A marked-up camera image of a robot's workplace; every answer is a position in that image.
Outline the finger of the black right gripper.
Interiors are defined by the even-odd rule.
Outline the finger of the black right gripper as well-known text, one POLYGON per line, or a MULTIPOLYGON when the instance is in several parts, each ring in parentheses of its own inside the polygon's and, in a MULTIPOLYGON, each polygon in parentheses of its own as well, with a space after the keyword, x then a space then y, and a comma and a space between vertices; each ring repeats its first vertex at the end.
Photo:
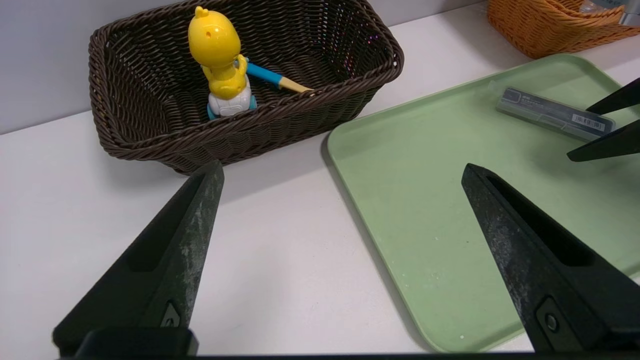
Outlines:
POLYGON ((586 112, 603 116, 618 110, 628 109, 640 104, 640 78, 633 80, 617 91, 590 105, 586 112))
POLYGON ((583 146, 571 150, 567 157, 572 162, 587 162, 606 158, 624 157, 640 152, 640 121, 599 137, 583 146))

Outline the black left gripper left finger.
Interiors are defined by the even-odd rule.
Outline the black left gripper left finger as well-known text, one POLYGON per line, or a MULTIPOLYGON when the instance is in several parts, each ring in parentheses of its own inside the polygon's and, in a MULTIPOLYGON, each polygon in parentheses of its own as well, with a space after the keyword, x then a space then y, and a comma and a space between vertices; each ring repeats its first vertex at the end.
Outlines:
POLYGON ((194 357, 190 330, 225 176, 196 170, 60 321, 62 357, 194 357))

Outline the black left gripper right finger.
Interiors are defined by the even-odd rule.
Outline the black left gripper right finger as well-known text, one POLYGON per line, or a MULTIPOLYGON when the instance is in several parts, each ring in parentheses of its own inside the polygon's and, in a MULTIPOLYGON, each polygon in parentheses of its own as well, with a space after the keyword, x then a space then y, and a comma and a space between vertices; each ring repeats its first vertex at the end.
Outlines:
POLYGON ((640 289, 496 173, 462 189, 537 352, 637 352, 640 289))

